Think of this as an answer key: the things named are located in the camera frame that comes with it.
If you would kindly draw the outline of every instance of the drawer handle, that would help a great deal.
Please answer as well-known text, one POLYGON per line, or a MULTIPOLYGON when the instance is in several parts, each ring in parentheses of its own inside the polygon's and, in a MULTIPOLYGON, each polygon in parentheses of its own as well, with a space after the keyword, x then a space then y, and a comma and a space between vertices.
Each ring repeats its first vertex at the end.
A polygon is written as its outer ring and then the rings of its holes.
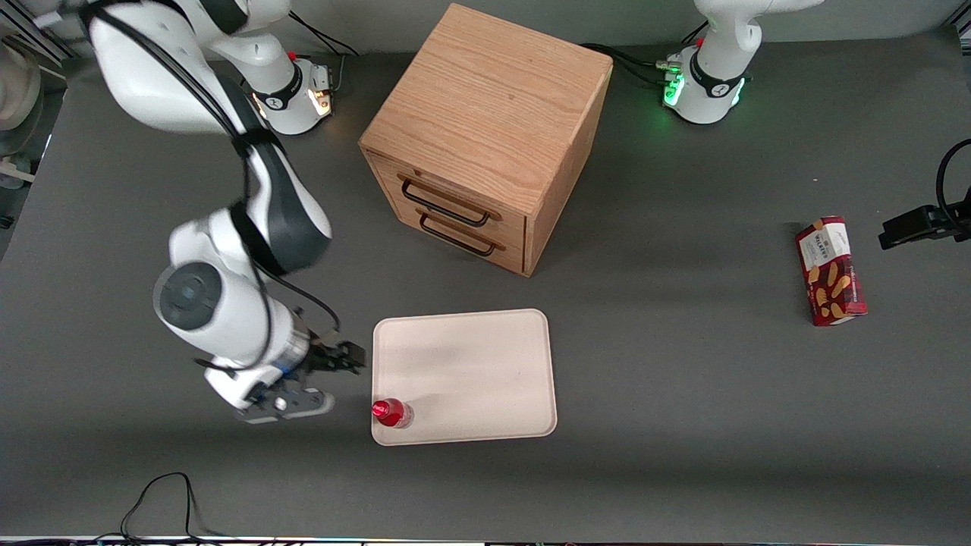
POLYGON ((445 233, 442 233, 438 229, 435 229, 433 227, 429 227, 429 226, 425 225, 425 222, 424 221, 426 221, 426 220, 428 220, 428 215, 422 214, 421 215, 421 220, 419 220, 419 225, 421 226, 421 229, 422 230, 424 230, 426 233, 430 233, 430 234, 438 237, 439 239, 442 239, 442 240, 444 240, 446 242, 452 243, 453 245, 456 245, 458 248, 460 248, 462 250, 469 251, 470 253, 472 253, 472 254, 474 254, 476 256, 481 256, 481 257, 491 256, 492 251, 495 250, 495 243, 490 243, 489 246, 488 246, 488 249, 487 250, 484 250, 484 251, 481 251, 481 250, 479 250, 479 249, 477 249, 475 247, 471 247, 469 245, 466 245, 465 243, 459 241, 458 239, 455 239, 454 237, 450 237, 449 235, 446 235, 445 233))
POLYGON ((436 205, 435 203, 432 203, 431 201, 429 201, 427 199, 422 199, 421 197, 418 197, 417 195, 415 195, 413 193, 409 193, 408 192, 408 188, 410 188, 412 186, 412 181, 410 181, 410 180, 408 180, 408 179, 406 179, 404 177, 401 177, 401 178, 402 178, 402 180, 405 181, 405 183, 401 185, 401 192, 404 193, 405 194, 405 197, 407 197, 408 199, 410 199, 412 201, 415 201, 419 205, 424 205, 425 207, 428 207, 430 210, 433 210, 436 213, 439 213, 441 215, 447 216, 447 217, 451 218, 452 220, 455 220, 455 221, 458 221, 458 222, 462 222, 462 223, 464 223, 466 225, 471 225, 472 227, 482 227, 483 225, 486 225, 486 222, 488 221, 488 212, 483 212, 482 219, 481 220, 478 220, 478 221, 475 221, 475 220, 472 220, 472 219, 469 219, 469 218, 465 218, 464 216, 462 216, 460 214, 457 214, 457 213, 454 213, 454 212, 450 211, 449 209, 442 208, 442 207, 436 205))

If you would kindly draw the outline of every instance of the wooden drawer cabinet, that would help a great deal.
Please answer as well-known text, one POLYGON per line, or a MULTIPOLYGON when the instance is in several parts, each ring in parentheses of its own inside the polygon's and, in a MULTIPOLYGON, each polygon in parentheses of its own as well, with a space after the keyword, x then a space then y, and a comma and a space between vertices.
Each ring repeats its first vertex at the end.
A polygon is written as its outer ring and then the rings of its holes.
POLYGON ((401 222, 528 277, 586 163, 611 68, 452 4, 359 144, 401 222))

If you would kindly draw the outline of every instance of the plastic bottle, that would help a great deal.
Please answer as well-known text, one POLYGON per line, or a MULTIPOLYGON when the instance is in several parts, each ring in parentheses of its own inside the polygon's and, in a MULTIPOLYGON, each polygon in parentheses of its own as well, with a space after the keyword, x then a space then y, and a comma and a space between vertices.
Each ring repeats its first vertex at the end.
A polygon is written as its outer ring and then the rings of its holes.
POLYGON ((405 428, 412 423, 412 406, 397 398, 385 398, 371 405, 371 415, 385 427, 405 428))

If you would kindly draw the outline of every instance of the drawer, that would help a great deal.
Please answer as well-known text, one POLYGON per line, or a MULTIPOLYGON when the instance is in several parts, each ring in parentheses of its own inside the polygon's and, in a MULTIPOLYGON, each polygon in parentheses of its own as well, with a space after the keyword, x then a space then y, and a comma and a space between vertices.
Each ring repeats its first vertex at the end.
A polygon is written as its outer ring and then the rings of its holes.
POLYGON ((500 267, 522 273, 521 241, 503 243, 486 239, 461 223, 420 207, 399 209, 398 213, 401 221, 410 227, 500 267))
POLYGON ((456 195, 431 175, 385 157, 376 154, 368 157, 399 218, 409 209, 420 207, 438 218, 451 220, 468 233, 489 241, 522 246, 526 222, 523 215, 478 203, 473 196, 456 195))

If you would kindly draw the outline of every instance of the white tray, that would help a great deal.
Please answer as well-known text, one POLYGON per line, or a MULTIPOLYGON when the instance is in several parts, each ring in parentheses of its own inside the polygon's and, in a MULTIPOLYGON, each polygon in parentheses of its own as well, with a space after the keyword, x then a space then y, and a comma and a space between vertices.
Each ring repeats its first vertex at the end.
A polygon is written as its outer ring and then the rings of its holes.
POLYGON ((412 406, 407 428, 374 418, 383 446, 546 436, 556 428, 550 329, 536 309, 385 319, 374 328, 371 401, 412 406))

